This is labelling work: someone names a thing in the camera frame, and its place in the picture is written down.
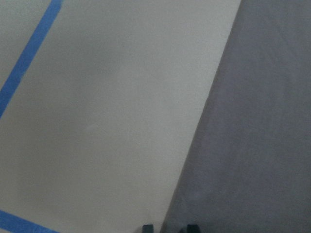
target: gray floor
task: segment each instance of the gray floor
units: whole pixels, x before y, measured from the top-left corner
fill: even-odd
[[[242,0],[162,233],[311,233],[310,14]]]
[[[239,0],[65,0],[0,121],[0,209],[159,230]],[[48,0],[0,0],[0,84]]]

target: blue painter's tape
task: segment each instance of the blue painter's tape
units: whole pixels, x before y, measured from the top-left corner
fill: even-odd
[[[63,0],[51,0],[33,35],[30,37],[8,79],[4,83],[0,91],[0,118],[2,117],[23,75],[30,66],[30,63],[35,57],[35,54],[56,19],[56,16],[61,9],[62,2]]]
[[[1,210],[0,228],[12,233],[58,233]]]

